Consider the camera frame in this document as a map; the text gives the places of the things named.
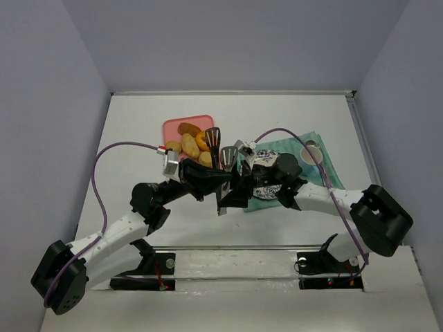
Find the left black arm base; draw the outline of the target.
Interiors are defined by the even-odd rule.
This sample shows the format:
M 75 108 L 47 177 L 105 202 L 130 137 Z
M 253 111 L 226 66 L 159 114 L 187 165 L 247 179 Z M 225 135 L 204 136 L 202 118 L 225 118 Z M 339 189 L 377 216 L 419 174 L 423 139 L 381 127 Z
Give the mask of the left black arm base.
M 135 268 L 110 279 L 114 291 L 174 291 L 176 279 L 176 253 L 157 251 L 146 240 L 131 243 L 139 251 L 140 259 Z

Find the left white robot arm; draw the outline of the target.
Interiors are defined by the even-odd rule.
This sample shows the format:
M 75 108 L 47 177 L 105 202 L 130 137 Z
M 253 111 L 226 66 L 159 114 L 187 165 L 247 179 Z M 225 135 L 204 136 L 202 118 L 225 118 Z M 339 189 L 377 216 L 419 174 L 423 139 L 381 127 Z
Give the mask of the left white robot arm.
M 105 222 L 101 230 L 70 244 L 53 242 L 31 278 L 44 306 L 57 315 L 70 311 L 92 284 L 98 265 L 126 245 L 140 248 L 145 257 L 150 246 L 144 238 L 165 223 L 170 215 L 166 205 L 188 194 L 202 201 L 231 180 L 234 168 L 221 164 L 213 169 L 184 159 L 172 178 L 135 185 L 130 211 L 119 220 Z

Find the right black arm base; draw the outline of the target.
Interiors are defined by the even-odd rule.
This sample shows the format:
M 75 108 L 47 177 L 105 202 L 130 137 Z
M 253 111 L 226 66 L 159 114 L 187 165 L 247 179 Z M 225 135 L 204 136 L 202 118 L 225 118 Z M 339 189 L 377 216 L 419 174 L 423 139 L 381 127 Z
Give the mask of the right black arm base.
M 326 289 L 361 289 L 361 268 L 357 262 L 355 266 L 350 260 L 339 262 L 331 256 L 327 249 L 338 237 L 333 234 L 322 244 L 319 251 L 300 252 L 293 265 L 299 274 L 300 290 L 326 290 Z

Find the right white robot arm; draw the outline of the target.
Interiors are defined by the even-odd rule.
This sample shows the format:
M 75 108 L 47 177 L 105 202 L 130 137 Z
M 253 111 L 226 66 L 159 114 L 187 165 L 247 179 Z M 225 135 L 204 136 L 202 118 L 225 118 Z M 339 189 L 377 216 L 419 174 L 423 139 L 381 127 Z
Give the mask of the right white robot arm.
M 413 219 L 381 186 L 365 190 L 340 190 L 315 185 L 300 177 L 301 167 L 295 156 L 283 153 L 270 165 L 244 160 L 239 176 L 223 185 L 217 207 L 245 208 L 255 188 L 277 185 L 279 203 L 297 211 L 314 211 L 339 216 L 346 232 L 333 234 L 321 246 L 309 264 L 344 262 L 370 253 L 382 257 L 394 255 L 413 226 Z

